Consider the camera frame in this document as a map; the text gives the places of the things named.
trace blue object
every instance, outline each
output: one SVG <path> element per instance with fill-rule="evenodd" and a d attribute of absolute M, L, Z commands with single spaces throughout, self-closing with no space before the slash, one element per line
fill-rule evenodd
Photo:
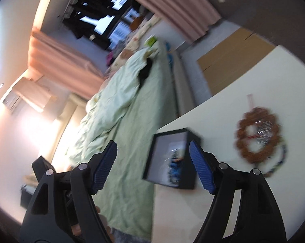
<path fill-rule="evenodd" d="M 178 185 L 179 184 L 179 179 L 181 176 L 181 171 L 182 171 L 182 163 L 183 160 L 175 160 L 175 158 L 173 158 L 169 164 L 169 171 L 168 171 L 168 175 L 169 175 L 169 181 L 173 184 L 173 185 Z"/>
<path fill-rule="evenodd" d="M 94 171 L 93 183 L 91 186 L 91 194 L 95 195 L 99 190 L 102 190 L 110 173 L 112 165 L 117 156 L 117 145 L 115 142 L 110 142 L 103 151 L 103 157 Z"/>
<path fill-rule="evenodd" d="M 216 189 L 213 180 L 213 172 L 211 171 L 208 163 L 205 161 L 203 153 L 200 151 L 194 141 L 190 142 L 189 152 L 197 174 L 202 182 L 203 188 L 208 190 L 210 194 L 213 194 Z"/>
<path fill-rule="evenodd" d="M 172 54 L 167 54 L 167 58 L 168 58 L 168 64 L 172 70 L 174 67 L 174 57 Z"/>
<path fill-rule="evenodd" d="M 171 51 L 171 45 L 168 42 L 165 42 L 167 52 Z"/>

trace finger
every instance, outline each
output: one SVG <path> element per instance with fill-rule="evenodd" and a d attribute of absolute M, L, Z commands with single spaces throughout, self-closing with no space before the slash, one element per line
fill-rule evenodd
<path fill-rule="evenodd" d="M 81 235 L 81 229 L 80 229 L 80 225 L 76 224 L 74 226 L 71 226 L 71 231 L 75 236 L 80 236 Z"/>
<path fill-rule="evenodd" d="M 109 237 L 110 237 L 111 241 L 114 243 L 114 241 L 115 241 L 114 235 L 113 234 L 109 234 Z"/>
<path fill-rule="evenodd" d="M 111 228 L 110 228 L 109 226 L 107 226 L 107 227 L 105 228 L 105 230 L 106 230 L 106 232 L 107 232 L 108 234 L 111 234 Z"/>
<path fill-rule="evenodd" d="M 73 167 L 71 165 L 68 165 L 65 170 L 66 172 L 72 171 Z"/>
<path fill-rule="evenodd" d="M 100 220 L 101 220 L 103 226 L 104 226 L 104 227 L 107 227 L 108 223 L 107 223 L 106 217 L 103 216 L 103 215 L 101 215 L 101 214 L 99 215 L 99 217 L 100 217 Z"/>

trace brown wreath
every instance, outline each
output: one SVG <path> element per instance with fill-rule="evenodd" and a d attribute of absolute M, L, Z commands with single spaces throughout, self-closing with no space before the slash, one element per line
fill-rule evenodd
<path fill-rule="evenodd" d="M 236 132 L 236 136 L 238 138 L 236 146 L 239 149 L 241 156 L 245 158 L 249 163 L 261 163 L 273 154 L 274 148 L 280 140 L 278 135 L 279 126 L 276 121 L 276 116 L 274 114 L 270 114 L 268 109 L 256 107 L 252 111 L 246 112 L 244 114 L 244 119 L 238 122 L 239 129 Z M 258 152 L 252 152 L 248 149 L 248 144 L 246 142 L 248 138 L 246 127 L 253 124 L 259 126 L 265 122 L 270 122 L 272 124 L 272 137 L 261 150 Z"/>

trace pink object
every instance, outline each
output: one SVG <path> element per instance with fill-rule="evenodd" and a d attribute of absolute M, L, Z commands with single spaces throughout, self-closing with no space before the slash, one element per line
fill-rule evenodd
<path fill-rule="evenodd" d="M 137 0 L 143 6 L 170 22 L 193 42 L 204 36 L 208 26 L 221 16 L 208 0 Z"/>
<path fill-rule="evenodd" d="M 107 58 L 106 58 L 106 65 L 107 66 L 110 66 L 111 65 L 111 60 L 113 59 L 113 52 L 110 52 L 108 55 L 107 55 Z"/>
<path fill-rule="evenodd" d="M 87 56 L 39 30 L 32 31 L 29 66 L 85 99 L 96 94 L 106 79 Z"/>
<path fill-rule="evenodd" d="M 250 109 L 250 111 L 252 111 L 254 108 L 253 95 L 248 94 L 247 97 L 248 97 L 249 109 Z"/>

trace light green duvet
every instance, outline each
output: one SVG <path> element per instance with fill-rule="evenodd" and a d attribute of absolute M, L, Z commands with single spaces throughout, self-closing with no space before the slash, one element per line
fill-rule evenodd
<path fill-rule="evenodd" d="M 150 57 L 149 77 L 138 91 L 137 75 L 146 65 L 147 49 L 137 52 L 92 99 L 78 139 L 68 149 L 72 165 L 88 162 L 110 140 L 118 155 L 103 190 L 93 197 L 109 225 L 124 233 L 150 239 L 153 184 L 142 180 L 153 134 L 176 119 L 175 96 L 167 52 L 158 42 Z"/>

